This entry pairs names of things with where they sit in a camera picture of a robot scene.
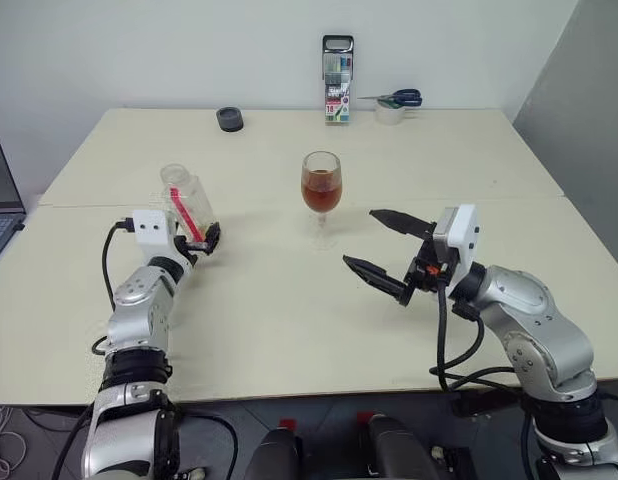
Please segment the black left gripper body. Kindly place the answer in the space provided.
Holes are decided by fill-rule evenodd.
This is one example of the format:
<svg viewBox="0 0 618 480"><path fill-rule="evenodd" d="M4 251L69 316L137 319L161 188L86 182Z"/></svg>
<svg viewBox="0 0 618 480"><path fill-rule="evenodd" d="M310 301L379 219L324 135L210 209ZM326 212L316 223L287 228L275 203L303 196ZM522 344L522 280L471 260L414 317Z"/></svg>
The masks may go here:
<svg viewBox="0 0 618 480"><path fill-rule="evenodd" d="M173 238L173 245L176 251L176 261L183 268L193 268L198 261L198 256L189 249L186 237L184 235L176 235Z"/></svg>

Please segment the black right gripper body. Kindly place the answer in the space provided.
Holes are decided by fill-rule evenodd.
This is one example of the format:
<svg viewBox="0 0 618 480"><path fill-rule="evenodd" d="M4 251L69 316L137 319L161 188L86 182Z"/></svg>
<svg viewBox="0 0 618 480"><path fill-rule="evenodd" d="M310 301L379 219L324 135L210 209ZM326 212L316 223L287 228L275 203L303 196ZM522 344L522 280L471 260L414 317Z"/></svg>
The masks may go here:
<svg viewBox="0 0 618 480"><path fill-rule="evenodd" d="M439 287L449 285L446 263L439 260L432 234L427 230L410 227L408 235L422 240L422 245L412 259L404 276L404 296L412 296L415 290L438 292Z"/></svg>

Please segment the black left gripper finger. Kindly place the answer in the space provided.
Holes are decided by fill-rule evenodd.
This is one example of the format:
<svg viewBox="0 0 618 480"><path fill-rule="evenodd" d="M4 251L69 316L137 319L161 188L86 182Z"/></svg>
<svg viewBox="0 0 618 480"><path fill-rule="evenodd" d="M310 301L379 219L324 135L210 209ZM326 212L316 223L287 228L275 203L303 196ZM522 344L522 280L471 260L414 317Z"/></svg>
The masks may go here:
<svg viewBox="0 0 618 480"><path fill-rule="evenodd" d="M221 237L221 228L218 222L209 226L203 240L189 241L186 243L188 251L213 253Z"/></svg>

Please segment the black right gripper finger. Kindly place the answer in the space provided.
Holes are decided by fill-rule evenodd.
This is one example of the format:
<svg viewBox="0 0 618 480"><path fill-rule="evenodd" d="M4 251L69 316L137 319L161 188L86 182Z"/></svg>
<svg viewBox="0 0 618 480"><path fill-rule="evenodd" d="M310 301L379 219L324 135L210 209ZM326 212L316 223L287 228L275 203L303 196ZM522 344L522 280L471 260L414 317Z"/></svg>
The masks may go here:
<svg viewBox="0 0 618 480"><path fill-rule="evenodd" d="M426 222L407 213L389 209L370 210L369 214L385 227L404 235L411 235L423 241L431 240L435 222Z"/></svg>
<svg viewBox="0 0 618 480"><path fill-rule="evenodd" d="M409 304L413 291L403 281L389 276L384 269L367 260L348 255L344 255L342 260L366 284L391 296L402 306Z"/></svg>

